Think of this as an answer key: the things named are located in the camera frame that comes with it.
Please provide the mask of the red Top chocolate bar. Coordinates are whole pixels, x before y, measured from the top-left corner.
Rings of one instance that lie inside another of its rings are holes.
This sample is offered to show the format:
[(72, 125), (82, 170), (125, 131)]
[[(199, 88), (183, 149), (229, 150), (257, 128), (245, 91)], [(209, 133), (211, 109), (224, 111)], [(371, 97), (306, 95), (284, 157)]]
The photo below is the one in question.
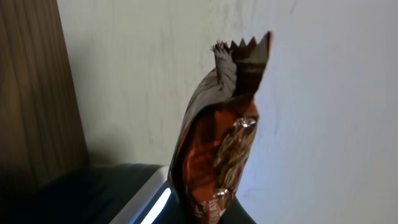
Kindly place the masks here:
[(273, 37), (268, 31), (261, 40), (211, 47), (215, 66), (188, 102), (168, 173), (187, 223), (219, 223), (236, 196), (256, 137), (254, 98)]

